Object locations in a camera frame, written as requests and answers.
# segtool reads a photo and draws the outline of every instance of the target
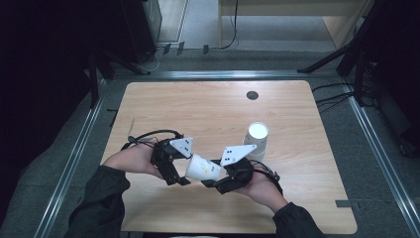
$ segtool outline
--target black jacket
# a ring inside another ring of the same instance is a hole
[[[122,194],[129,187],[125,172],[100,166],[86,185],[83,201],[71,213],[64,237],[120,237],[125,214]],[[292,202],[281,208],[273,220],[277,237],[325,237],[309,212]]]

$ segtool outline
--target table top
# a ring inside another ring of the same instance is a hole
[[[250,91],[259,97],[249,99]],[[118,152],[129,135],[159,129],[193,137],[192,152],[217,160],[226,146],[241,145],[256,121],[268,127],[263,162],[281,176],[285,198],[305,207],[324,233],[355,233],[352,210],[336,205],[336,200],[348,198],[310,86],[303,80],[130,83],[102,160]],[[180,176],[187,164],[174,161]],[[127,174],[127,179],[132,185],[123,194],[124,231],[275,233],[272,212],[243,195],[222,195],[193,179],[187,186],[168,186],[147,175]]]

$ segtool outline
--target person's left hand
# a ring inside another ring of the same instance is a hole
[[[103,166],[128,173],[148,174],[162,179],[158,169],[151,164],[153,146],[153,143],[149,143],[127,148],[108,158]]]

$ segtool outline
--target person's right hand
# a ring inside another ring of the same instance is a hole
[[[256,169],[263,171],[261,167],[256,167]],[[235,192],[246,195],[253,201],[269,207],[274,213],[288,203],[270,179],[256,172],[254,172],[253,179],[247,186],[239,188]]]

